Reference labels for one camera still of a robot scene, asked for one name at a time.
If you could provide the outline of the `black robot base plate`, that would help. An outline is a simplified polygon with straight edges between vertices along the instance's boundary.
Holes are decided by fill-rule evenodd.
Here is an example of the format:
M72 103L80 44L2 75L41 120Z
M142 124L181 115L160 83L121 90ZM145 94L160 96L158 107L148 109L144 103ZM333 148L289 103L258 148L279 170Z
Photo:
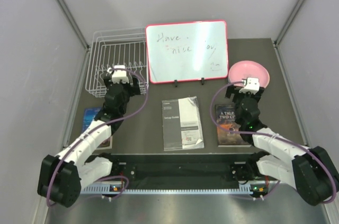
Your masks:
M111 175L124 175L136 190L236 189L231 165L250 154L99 154L113 162Z

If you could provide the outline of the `pink plate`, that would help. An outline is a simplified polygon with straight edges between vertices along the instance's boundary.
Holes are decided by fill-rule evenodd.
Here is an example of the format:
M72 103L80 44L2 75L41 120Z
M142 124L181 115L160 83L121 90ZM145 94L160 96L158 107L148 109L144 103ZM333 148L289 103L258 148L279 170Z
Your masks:
M254 61L239 61L229 69L228 81L230 83L240 82L242 79L247 79L248 77L258 78L260 87L263 88L266 88L270 82L268 70Z

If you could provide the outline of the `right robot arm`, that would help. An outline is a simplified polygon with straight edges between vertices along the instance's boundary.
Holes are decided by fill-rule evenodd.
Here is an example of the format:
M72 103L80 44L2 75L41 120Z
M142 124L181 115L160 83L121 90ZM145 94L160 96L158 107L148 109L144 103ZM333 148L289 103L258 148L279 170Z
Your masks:
M225 97L235 104L239 135L260 151L246 161L248 175L275 178L295 189L310 205L329 204L338 192L338 171L322 147L309 148L273 132L259 119L258 102L264 89L249 91L229 85Z

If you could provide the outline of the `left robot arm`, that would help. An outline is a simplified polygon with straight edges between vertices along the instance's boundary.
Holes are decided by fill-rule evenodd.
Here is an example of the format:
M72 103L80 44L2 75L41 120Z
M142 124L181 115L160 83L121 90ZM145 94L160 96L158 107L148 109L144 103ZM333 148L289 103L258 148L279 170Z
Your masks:
M71 207L82 189L106 177L116 179L120 174L118 164L105 157L87 159L98 146L119 129L123 121L138 114L126 115L127 105L133 96L140 95L139 83L144 79L133 73L106 76L106 95L103 106L90 126L68 147L56 155L47 155L41 163L37 193L44 197L47 207L59 204Z

